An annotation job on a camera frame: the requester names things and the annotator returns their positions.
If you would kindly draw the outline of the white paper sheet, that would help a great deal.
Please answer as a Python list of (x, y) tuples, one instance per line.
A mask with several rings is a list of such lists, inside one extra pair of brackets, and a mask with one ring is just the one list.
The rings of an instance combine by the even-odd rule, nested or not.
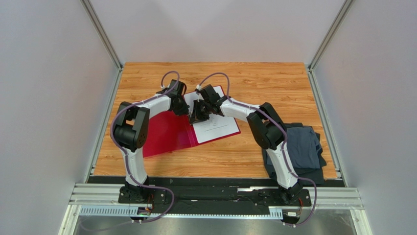
[(191, 125), (195, 145), (201, 145), (241, 133), (237, 122), (232, 117), (210, 114), (209, 119)]

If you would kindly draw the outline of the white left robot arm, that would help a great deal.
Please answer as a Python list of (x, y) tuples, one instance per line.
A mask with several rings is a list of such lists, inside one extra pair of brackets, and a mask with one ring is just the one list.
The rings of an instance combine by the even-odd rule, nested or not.
[(164, 187), (149, 186), (148, 175), (144, 169), (143, 146), (146, 143), (150, 119), (165, 111), (173, 111), (176, 115), (188, 113), (188, 105), (184, 100), (185, 83), (172, 80), (169, 86), (154, 96), (134, 103), (122, 102), (111, 123), (110, 136), (120, 149), (125, 169), (126, 183), (121, 188), (124, 195), (147, 197), (150, 191)]

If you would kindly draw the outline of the red plastic folder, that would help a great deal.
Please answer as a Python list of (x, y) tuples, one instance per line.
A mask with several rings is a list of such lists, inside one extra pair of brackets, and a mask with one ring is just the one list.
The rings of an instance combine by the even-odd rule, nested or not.
[(165, 95), (140, 105), (150, 109), (148, 135), (142, 148), (144, 157), (196, 146), (188, 116), (168, 111), (169, 104)]

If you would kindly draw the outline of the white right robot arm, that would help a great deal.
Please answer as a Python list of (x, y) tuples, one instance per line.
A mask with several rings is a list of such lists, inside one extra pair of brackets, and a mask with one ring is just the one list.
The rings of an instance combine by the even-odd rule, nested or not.
[(290, 200), (294, 199), (301, 192), (302, 185), (289, 158), (286, 128), (273, 106), (268, 102), (252, 105), (227, 95), (220, 96), (212, 85), (198, 85), (195, 91), (199, 96), (193, 105), (197, 119), (203, 121), (203, 118), (213, 114), (248, 123), (255, 142), (270, 158), (282, 194)]

